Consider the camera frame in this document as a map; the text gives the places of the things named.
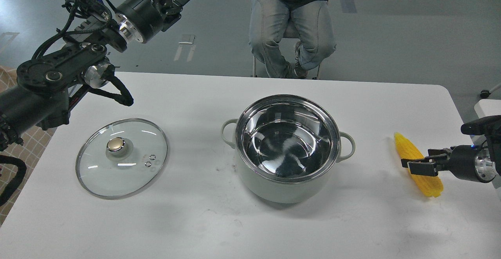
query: corn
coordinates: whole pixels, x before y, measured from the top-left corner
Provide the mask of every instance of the corn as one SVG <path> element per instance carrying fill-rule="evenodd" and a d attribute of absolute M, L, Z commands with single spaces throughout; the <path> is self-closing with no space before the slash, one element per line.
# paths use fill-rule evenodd
<path fill-rule="evenodd" d="M 401 133 L 395 133 L 395 144 L 397 147 L 397 152 L 402 159 L 421 159 L 424 156 L 419 152 L 419 150 L 413 145 L 407 138 L 405 138 Z M 417 187 L 421 192 L 427 197 L 437 197 L 440 196 L 440 192 L 443 191 L 442 181 L 440 178 L 431 176 L 421 176 L 410 174 Z"/>

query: chair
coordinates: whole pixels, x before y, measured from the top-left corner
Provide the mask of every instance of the chair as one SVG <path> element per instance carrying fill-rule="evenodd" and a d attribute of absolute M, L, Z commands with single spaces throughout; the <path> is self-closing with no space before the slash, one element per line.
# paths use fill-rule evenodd
<path fill-rule="evenodd" d="M 285 32 L 283 33 L 283 38 L 288 38 L 288 39 L 298 39 L 299 40 L 299 32 L 297 32 L 297 29 L 296 27 L 294 26 L 294 23 L 292 22 L 292 20 L 288 19 L 288 22 L 287 22 L 287 28 L 285 29 Z M 256 57 L 253 56 L 253 60 L 252 60 L 252 77 L 257 77 L 256 75 Z M 317 80 L 317 79 L 320 79 L 320 67 L 322 66 L 322 63 L 320 63 L 317 67 L 317 75 L 315 77 L 313 77 L 312 79 L 313 80 Z"/>

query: pot rim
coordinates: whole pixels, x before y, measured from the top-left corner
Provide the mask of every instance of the pot rim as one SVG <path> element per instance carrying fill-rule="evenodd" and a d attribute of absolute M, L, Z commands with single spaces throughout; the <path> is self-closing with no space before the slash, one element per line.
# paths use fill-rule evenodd
<path fill-rule="evenodd" d="M 270 174 L 256 166 L 249 159 L 249 157 L 245 153 L 245 150 L 243 149 L 243 129 L 247 125 L 247 122 L 250 120 L 250 118 L 254 116 L 254 114 L 256 114 L 258 111 L 260 111 L 263 107 L 284 103 L 299 104 L 302 107 L 305 107 L 306 109 L 308 109 L 308 111 L 314 113 L 322 121 L 322 123 L 325 124 L 328 130 L 329 138 L 331 141 L 329 156 L 316 171 L 308 175 L 293 178 L 284 178 Z M 244 163 L 247 165 L 247 167 L 256 172 L 256 174 L 260 175 L 261 177 L 276 183 L 296 184 L 314 180 L 325 174 L 333 166 L 333 164 L 336 162 L 336 159 L 341 153 L 341 138 L 336 122 L 324 108 L 322 108 L 315 102 L 299 95 L 270 95 L 268 97 L 263 97 L 262 99 L 257 100 L 249 107 L 247 107 L 247 109 L 240 115 L 238 121 L 236 122 L 234 134 L 236 141 L 236 151 L 238 152 L 238 155 L 240 155 Z"/>

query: lid knob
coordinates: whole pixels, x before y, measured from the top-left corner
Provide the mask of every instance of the lid knob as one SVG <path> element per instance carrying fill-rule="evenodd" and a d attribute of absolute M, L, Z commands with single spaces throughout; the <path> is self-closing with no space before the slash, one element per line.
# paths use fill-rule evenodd
<path fill-rule="evenodd" d="M 129 157 L 134 146 L 129 139 L 116 137 L 106 144 L 106 157 L 112 161 L 118 161 Z"/>
<path fill-rule="evenodd" d="M 118 152 L 119 150 L 123 149 L 124 146 L 125 140 L 123 138 L 116 137 L 108 141 L 106 149 L 108 149 L 110 152 Z"/>

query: glass lid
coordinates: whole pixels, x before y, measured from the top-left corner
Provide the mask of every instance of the glass lid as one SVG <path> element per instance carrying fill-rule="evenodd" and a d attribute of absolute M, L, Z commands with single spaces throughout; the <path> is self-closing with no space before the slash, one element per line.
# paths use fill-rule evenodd
<path fill-rule="evenodd" d="M 140 118 L 119 120 L 86 141 L 75 170 L 90 193 L 121 198 L 144 187 L 160 172 L 167 151 L 167 138 L 154 123 Z"/>

